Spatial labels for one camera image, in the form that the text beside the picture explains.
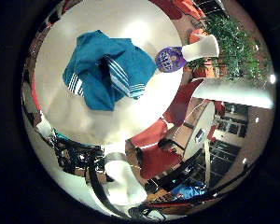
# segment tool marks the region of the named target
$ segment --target white pillar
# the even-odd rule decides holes
[[[246,79],[227,81],[206,78],[195,90],[193,97],[272,109],[274,85],[267,83],[264,87],[256,87]]]

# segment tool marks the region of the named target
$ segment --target green leaves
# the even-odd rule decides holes
[[[260,62],[255,50],[259,42],[249,36],[238,21],[223,16],[210,16],[204,19],[204,31],[217,38],[220,48],[218,59],[211,59],[214,67],[225,67],[224,78],[235,80],[239,77],[246,77],[256,82],[263,82],[266,78],[264,69],[260,68]],[[194,71],[198,68],[205,69],[205,61],[210,59],[198,59],[189,62],[188,66]]]

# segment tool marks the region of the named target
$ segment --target purple balloon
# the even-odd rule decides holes
[[[181,50],[181,47],[162,49],[155,58],[158,69],[163,73],[171,73],[185,66],[187,61],[184,59]]]

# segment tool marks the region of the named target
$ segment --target round white table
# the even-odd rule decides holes
[[[113,112],[91,110],[83,97],[67,89],[62,75],[77,37],[95,30],[109,37],[131,38],[152,58],[165,47],[181,46],[181,40],[166,14],[144,0],[85,0],[52,26],[35,65],[42,111],[51,126],[70,139],[103,145],[129,139],[153,124],[173,101],[183,72],[157,71],[139,100],[124,97]]]

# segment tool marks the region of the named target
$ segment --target potted plant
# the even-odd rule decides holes
[[[203,31],[217,38],[220,55],[218,58],[202,58],[189,62],[188,67],[195,72],[212,65],[219,72],[219,76],[226,80],[245,77],[253,84],[263,83],[269,63],[266,58],[259,56],[259,43],[242,29],[241,24],[218,15],[207,17],[204,22]]]

